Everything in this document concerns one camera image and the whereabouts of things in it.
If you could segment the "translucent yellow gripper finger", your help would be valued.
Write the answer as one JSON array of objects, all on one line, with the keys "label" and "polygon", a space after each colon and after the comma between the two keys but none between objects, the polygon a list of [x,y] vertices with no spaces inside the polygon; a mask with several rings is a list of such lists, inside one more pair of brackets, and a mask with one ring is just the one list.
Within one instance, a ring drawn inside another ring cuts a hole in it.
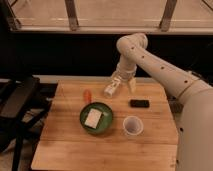
[{"label": "translucent yellow gripper finger", "polygon": [[119,76],[115,76],[111,79],[111,87],[113,89],[117,89],[121,84],[121,78]]},{"label": "translucent yellow gripper finger", "polygon": [[130,92],[134,93],[136,90],[136,79],[132,78],[131,80],[129,80],[128,85],[129,85]]}]

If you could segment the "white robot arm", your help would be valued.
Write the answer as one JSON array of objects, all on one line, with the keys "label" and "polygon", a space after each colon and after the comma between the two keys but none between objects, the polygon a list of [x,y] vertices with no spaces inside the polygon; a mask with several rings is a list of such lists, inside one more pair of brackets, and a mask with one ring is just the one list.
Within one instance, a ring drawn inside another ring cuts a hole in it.
[{"label": "white robot arm", "polygon": [[119,38],[115,74],[129,80],[139,66],[183,105],[176,171],[213,171],[213,86],[148,52],[147,45],[143,33]]}]

